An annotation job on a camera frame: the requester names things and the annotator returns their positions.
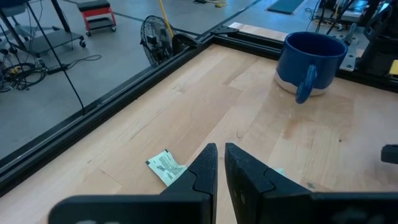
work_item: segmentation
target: wooden tabletop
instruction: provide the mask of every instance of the wooden tabletop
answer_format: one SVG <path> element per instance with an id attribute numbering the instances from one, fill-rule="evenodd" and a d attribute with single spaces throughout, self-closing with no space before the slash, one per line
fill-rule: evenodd
<path id="1" fill-rule="evenodd" d="M 233 24 L 276 39 L 285 34 Z M 218 146 L 217 223 L 236 223 L 224 170 L 234 142 L 314 191 L 396 191 L 398 165 L 380 161 L 398 143 L 398 95 L 336 78 L 298 105 L 274 81 L 276 61 L 212 45 L 0 199 L 0 223 L 46 223 L 76 194 L 158 194 L 145 161 L 168 149 L 189 165 Z"/>

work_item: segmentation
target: rolling stool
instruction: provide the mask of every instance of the rolling stool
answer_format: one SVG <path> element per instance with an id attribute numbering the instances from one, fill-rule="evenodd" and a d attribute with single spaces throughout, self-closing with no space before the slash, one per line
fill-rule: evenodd
<path id="1" fill-rule="evenodd" d="M 77 8 L 79 8 L 79 11 L 81 12 L 85 20 L 86 35 L 88 37 L 91 36 L 90 31 L 95 29 L 111 27 L 113 32 L 116 31 L 116 20 L 114 19 L 114 14 L 111 9 L 111 5 L 107 0 L 97 0 L 97 1 L 79 3 L 77 4 Z M 87 17 L 99 16 L 108 13 L 111 14 L 112 20 L 110 20 L 108 17 L 87 20 Z"/>

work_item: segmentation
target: mug handle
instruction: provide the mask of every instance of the mug handle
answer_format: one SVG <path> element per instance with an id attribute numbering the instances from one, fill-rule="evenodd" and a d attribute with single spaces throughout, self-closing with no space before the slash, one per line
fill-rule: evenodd
<path id="1" fill-rule="evenodd" d="M 297 88 L 296 102 L 298 104 L 304 103 L 310 96 L 315 80 L 317 79 L 317 75 L 317 66 L 310 65 L 305 80 L 302 81 Z"/>

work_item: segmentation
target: black fan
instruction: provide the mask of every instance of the black fan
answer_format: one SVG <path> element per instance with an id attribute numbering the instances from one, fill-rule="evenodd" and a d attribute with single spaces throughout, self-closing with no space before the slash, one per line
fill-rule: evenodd
<path id="1" fill-rule="evenodd" d="M 173 56 L 172 36 L 163 18 L 148 16 L 141 25 L 141 44 L 150 64 L 160 65 Z"/>

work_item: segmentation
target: black metal frame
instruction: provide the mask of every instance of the black metal frame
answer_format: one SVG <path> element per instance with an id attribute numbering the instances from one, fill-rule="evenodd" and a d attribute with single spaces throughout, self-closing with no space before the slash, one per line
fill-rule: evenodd
<path id="1" fill-rule="evenodd" d="M 58 130 L 53 130 L 54 133 L 44 139 L 41 144 L 29 149 L 22 156 L 9 161 L 7 165 L 0 167 L 0 196 L 56 158 L 212 44 L 222 45 L 272 60 L 279 58 L 283 46 L 283 43 L 279 40 L 247 34 L 237 29 L 226 27 L 213 29 L 209 34 L 201 37 L 198 47 L 188 47 L 158 67 L 134 77 L 132 83 L 110 92 L 96 102 L 96 105 L 91 105 L 91 110 L 87 110 L 87 113 L 80 117 L 76 114 L 77 118 L 75 120 L 59 127 Z M 352 82 L 398 93 L 398 79 L 396 78 L 376 77 L 356 70 L 354 72 L 340 70 L 336 76 Z"/>

